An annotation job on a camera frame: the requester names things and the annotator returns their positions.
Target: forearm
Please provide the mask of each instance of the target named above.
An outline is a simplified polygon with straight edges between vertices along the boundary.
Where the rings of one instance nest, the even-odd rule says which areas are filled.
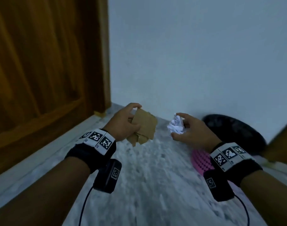
[[[287,225],[287,186],[264,171],[255,171],[241,189],[269,226]]]
[[[62,225],[90,175],[68,157],[0,209],[0,225]]]

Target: marble floor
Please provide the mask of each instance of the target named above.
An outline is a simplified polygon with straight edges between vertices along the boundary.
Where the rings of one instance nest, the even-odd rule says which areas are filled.
[[[103,127],[121,106],[113,105],[107,116],[88,123],[83,133]],[[93,190],[82,217],[82,225],[247,225],[243,206],[237,199],[216,202],[204,180],[192,167],[191,149],[175,142],[167,131],[168,121],[158,119],[153,140],[132,147],[117,143],[113,158],[122,170],[112,194]],[[68,144],[0,193],[0,207],[34,183],[65,157],[81,136]],[[85,197],[97,172],[90,175],[63,225],[77,225]],[[240,189],[251,225],[266,225]]]

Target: white crumpled paper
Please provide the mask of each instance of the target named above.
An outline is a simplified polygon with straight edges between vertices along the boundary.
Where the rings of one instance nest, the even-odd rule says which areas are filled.
[[[177,116],[174,114],[174,119],[170,122],[168,125],[168,130],[170,133],[176,132],[178,134],[183,134],[184,133],[184,125],[183,125],[183,120],[180,116]]]

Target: black round object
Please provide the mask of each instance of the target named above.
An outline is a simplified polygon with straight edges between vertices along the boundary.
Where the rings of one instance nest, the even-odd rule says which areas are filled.
[[[235,118],[211,114],[202,119],[223,142],[236,142],[251,155],[260,155],[266,147],[264,137],[255,129]]]

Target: black cable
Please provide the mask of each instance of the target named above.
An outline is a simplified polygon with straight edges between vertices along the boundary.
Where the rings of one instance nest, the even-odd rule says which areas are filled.
[[[244,206],[244,209],[245,209],[245,212],[246,212],[246,215],[247,215],[247,226],[249,226],[249,224],[250,224],[250,219],[249,219],[249,215],[248,215],[247,208],[246,208],[246,206],[244,205],[243,201],[242,201],[237,195],[235,195],[235,197],[238,198],[239,201],[240,201],[240,202],[242,203],[242,205]]]
[[[92,189],[93,189],[93,186],[91,187],[91,189],[89,190],[89,192],[88,192],[88,194],[87,194],[87,196],[86,196],[86,198],[85,198],[85,201],[84,201],[84,204],[83,204],[83,207],[82,207],[82,211],[81,211],[81,216],[79,217],[79,226],[81,226],[81,221],[82,221],[82,216],[83,216],[85,204],[86,204],[86,201],[87,201],[87,199],[88,199],[88,197],[89,197],[89,194],[90,194],[90,192],[91,192]]]

